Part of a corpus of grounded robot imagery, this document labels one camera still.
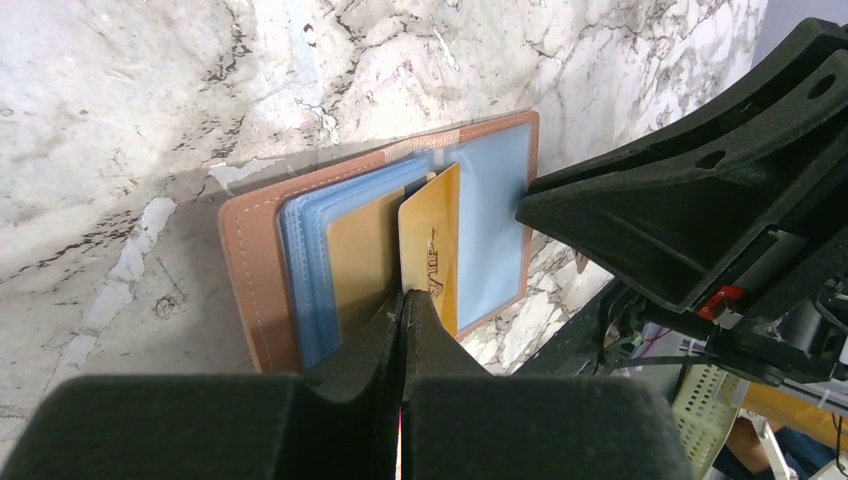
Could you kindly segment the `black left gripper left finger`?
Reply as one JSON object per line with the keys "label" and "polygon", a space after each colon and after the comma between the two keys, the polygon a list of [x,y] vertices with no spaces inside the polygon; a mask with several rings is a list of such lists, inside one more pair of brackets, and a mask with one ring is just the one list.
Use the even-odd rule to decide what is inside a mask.
{"label": "black left gripper left finger", "polygon": [[389,479],[403,296],[302,373],[89,375],[38,407],[5,479]]}

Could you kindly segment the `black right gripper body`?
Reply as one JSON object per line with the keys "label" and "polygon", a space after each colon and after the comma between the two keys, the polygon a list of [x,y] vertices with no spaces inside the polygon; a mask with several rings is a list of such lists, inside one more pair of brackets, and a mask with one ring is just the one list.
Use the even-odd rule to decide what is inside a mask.
{"label": "black right gripper body", "polygon": [[629,245],[629,285],[647,319],[705,342],[703,360],[780,386],[845,377],[847,228],[700,229]]}

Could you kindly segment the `tan leather card holder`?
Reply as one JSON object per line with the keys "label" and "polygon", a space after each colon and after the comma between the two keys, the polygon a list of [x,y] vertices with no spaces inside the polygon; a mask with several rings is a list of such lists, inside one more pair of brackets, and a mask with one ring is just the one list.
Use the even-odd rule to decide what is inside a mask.
{"label": "tan leather card holder", "polygon": [[218,229],[254,368],[259,373],[303,369],[278,213],[292,198],[381,169],[415,150],[456,145],[520,125],[531,127],[528,177],[538,163],[540,115],[534,110],[386,144],[311,173],[227,200]]}

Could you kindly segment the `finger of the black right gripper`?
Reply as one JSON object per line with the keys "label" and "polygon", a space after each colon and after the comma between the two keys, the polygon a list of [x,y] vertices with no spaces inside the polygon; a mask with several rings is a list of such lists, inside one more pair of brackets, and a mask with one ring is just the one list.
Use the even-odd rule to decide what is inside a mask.
{"label": "finger of the black right gripper", "polygon": [[535,180],[519,222],[660,305],[700,306],[787,233],[745,304],[779,314],[847,268],[847,31],[808,18],[695,112]]}

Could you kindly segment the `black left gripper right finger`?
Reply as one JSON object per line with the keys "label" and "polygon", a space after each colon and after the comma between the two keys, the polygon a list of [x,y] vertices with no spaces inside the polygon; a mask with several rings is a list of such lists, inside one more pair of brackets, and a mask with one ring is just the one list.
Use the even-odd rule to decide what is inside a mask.
{"label": "black left gripper right finger", "polygon": [[667,401],[624,378],[498,376],[406,294],[405,479],[689,479]]}

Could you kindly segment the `gold vip credit card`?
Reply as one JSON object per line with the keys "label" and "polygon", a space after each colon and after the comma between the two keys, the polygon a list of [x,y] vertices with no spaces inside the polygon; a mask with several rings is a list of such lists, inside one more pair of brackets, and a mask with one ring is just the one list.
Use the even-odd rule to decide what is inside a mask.
{"label": "gold vip credit card", "polygon": [[443,327],[458,334],[460,166],[434,176],[398,212],[401,282],[433,301]]}

